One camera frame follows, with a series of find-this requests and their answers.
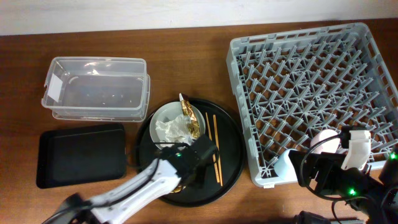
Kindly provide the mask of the yellow bowl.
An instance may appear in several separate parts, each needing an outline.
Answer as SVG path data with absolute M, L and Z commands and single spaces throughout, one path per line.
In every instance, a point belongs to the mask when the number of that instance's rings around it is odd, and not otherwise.
M 176 188 L 173 189 L 173 191 L 171 191 L 171 193 L 172 193 L 172 194 L 179 193 L 179 192 L 181 192 L 184 188 L 185 188 L 184 186 L 178 185 L 178 186 L 176 186 Z

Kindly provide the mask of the grey round plate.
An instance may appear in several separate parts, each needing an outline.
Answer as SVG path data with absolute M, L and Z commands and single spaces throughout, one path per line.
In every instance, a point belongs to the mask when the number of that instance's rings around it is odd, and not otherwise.
M 183 114 L 183 112 L 182 112 L 182 106 L 179 101 L 167 103 L 167 104 L 161 106 L 154 113 L 154 115 L 150 121 L 150 126 L 149 126 L 150 137 L 154 143 L 156 143 L 159 140 L 158 134 L 160 133 L 159 131 L 155 130 L 156 121 L 167 122 L 167 121 L 175 119 L 180 114 Z M 159 149 L 162 149 L 164 147 L 162 147 L 161 144 L 162 144 L 161 142 L 158 142 L 158 144 L 156 144 L 156 146 Z

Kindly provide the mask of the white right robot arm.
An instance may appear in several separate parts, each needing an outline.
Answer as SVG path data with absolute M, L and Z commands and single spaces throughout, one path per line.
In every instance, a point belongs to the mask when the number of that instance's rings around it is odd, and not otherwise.
M 334 205 L 344 201 L 369 217 L 369 223 L 397 223 L 397 150 L 388 158 L 379 179 L 368 171 L 341 168 L 344 154 L 291 151 L 289 159 L 298 184 Z

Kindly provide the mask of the wooden chopstick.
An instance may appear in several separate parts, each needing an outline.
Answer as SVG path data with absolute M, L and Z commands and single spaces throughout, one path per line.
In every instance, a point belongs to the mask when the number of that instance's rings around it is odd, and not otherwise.
M 206 116 L 206 127 L 207 127 L 207 130 L 208 130 L 208 137 L 210 138 L 210 140 L 212 140 L 210 122 L 209 122 L 209 119 L 208 119 L 208 113 L 207 112 L 205 112 L 205 116 Z M 215 156 L 215 154 L 213 154 L 213 165 L 214 165 L 214 169 L 215 169 L 216 181 L 217 181 L 217 183 L 219 183 L 221 185 L 220 175 L 219 175 L 219 172 L 218 172 L 218 166 L 216 164 L 216 156 Z
M 219 145 L 219 140 L 218 140 L 218 128 L 217 128 L 217 120 L 216 120 L 216 115 L 213 115 L 213 124 L 214 124 L 214 131 L 215 131 L 215 142 L 217 146 L 217 166 L 218 166 L 218 173 L 219 173 L 219 178 L 220 178 L 220 185 L 223 186 L 223 175 L 222 175 L 222 169 L 221 169 L 221 159 L 220 159 L 220 145 Z

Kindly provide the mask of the light blue cup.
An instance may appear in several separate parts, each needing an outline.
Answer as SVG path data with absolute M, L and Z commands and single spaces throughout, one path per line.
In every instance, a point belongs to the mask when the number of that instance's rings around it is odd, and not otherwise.
M 297 181 L 295 168 L 289 157 L 291 151 L 295 151 L 295 149 L 287 149 L 279 156 L 278 161 L 274 164 L 274 171 L 282 180 Z

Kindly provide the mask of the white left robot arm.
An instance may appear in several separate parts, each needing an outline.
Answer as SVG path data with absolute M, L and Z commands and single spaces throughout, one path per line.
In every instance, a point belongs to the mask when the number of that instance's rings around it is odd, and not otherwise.
M 132 179 L 109 192 L 57 210 L 45 223 L 124 223 L 152 201 L 183 191 L 203 176 L 218 153 L 216 144 L 202 135 L 193 143 L 160 142 L 155 159 Z

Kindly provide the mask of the white tissue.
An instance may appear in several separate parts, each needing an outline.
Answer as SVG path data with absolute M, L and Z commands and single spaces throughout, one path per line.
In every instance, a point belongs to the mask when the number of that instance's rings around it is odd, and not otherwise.
M 162 147 L 170 147 L 172 143 L 186 143 L 191 145 L 196 139 L 189 131 L 189 124 L 190 118 L 183 114 L 167 122 L 156 121 L 155 130 L 160 132 L 157 142 L 161 142 Z

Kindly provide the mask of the gold brown snack wrapper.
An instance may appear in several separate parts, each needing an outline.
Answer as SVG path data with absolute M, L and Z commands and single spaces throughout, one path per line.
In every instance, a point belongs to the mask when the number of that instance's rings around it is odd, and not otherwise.
M 200 125 L 198 123 L 197 116 L 188 100 L 188 96 L 183 93 L 179 94 L 180 104 L 182 106 L 182 112 L 184 116 L 188 117 L 187 128 L 193 139 L 200 137 Z

